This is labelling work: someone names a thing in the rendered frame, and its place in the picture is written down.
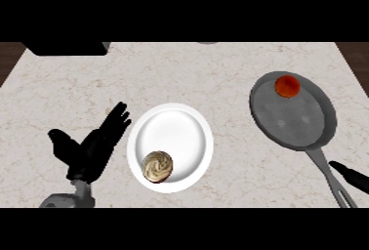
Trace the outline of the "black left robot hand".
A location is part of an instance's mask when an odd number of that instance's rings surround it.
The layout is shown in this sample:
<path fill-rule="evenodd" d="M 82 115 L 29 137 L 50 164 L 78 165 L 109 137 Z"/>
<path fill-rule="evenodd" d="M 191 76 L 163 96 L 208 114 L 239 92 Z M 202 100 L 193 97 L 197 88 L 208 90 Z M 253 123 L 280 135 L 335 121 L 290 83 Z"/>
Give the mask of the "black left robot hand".
<path fill-rule="evenodd" d="M 119 102 L 97 129 L 91 130 L 78 144 L 59 129 L 47 132 L 53 144 L 53 155 L 67 165 L 66 179 L 94 182 L 103 172 L 113 148 L 131 124 L 126 105 Z"/>

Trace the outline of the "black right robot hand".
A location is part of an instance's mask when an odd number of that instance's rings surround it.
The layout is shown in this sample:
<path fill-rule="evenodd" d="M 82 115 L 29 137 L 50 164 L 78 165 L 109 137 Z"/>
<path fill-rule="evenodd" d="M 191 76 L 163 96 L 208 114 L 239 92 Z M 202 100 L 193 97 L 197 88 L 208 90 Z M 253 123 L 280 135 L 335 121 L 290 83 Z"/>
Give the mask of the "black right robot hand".
<path fill-rule="evenodd" d="M 336 169 L 345 181 L 364 193 L 369 194 L 369 177 L 364 176 L 361 173 L 354 171 L 352 169 L 346 168 L 341 163 L 336 161 L 330 161 L 329 165 Z"/>

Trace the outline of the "white plate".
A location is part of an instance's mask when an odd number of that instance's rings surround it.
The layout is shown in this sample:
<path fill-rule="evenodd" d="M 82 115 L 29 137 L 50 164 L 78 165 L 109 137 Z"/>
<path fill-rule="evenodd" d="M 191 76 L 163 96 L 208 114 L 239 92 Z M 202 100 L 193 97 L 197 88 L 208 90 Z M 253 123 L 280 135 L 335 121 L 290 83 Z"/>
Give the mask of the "white plate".
<path fill-rule="evenodd" d="M 143 174 L 143 160 L 163 151 L 172 160 L 172 172 L 159 184 Z M 126 160 L 141 185 L 159 193 L 188 188 L 202 178 L 214 155 L 214 134 L 200 112 L 184 104 L 153 107 L 138 118 L 126 141 Z"/>

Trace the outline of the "grey frying pan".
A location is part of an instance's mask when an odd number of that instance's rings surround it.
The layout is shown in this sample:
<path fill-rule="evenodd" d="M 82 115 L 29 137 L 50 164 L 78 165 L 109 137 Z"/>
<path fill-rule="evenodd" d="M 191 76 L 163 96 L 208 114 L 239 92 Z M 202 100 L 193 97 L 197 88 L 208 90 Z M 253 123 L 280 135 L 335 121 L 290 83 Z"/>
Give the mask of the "grey frying pan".
<path fill-rule="evenodd" d="M 277 79 L 292 76 L 299 83 L 298 94 L 284 98 L 276 91 Z M 283 147 L 308 154 L 318 167 L 341 208 L 357 205 L 333 176 L 321 147 L 336 133 L 336 110 L 321 88 L 304 76 L 287 71 L 265 73 L 249 92 L 249 110 L 265 136 Z"/>

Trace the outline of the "red tomato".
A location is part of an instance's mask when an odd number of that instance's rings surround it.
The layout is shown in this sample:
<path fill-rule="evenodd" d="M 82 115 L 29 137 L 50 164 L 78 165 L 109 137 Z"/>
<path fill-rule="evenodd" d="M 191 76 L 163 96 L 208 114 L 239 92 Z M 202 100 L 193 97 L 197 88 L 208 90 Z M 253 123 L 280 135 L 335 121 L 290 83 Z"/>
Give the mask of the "red tomato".
<path fill-rule="evenodd" d="M 283 97 L 283 98 L 292 98 L 296 96 L 299 92 L 299 81 L 296 78 L 290 75 L 283 75 L 277 80 L 276 80 L 276 93 Z"/>

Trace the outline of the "cream swirl cupcake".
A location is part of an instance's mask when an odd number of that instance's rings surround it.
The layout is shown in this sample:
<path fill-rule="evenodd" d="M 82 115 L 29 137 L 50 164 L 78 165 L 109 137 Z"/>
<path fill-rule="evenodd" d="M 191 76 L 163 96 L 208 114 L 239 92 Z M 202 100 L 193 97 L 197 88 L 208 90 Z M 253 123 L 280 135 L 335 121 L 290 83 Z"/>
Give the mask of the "cream swirl cupcake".
<path fill-rule="evenodd" d="M 162 183 L 172 172 L 172 159 L 163 151 L 152 151 L 144 157 L 143 176 L 155 184 Z"/>

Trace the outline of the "black appliance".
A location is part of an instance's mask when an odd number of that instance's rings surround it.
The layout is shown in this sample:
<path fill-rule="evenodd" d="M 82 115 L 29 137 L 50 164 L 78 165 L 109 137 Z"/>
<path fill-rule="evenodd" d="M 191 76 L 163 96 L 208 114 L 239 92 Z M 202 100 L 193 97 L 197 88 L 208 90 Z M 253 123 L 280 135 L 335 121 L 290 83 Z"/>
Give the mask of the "black appliance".
<path fill-rule="evenodd" d="M 25 42 L 25 47 L 41 57 L 104 56 L 109 42 Z"/>

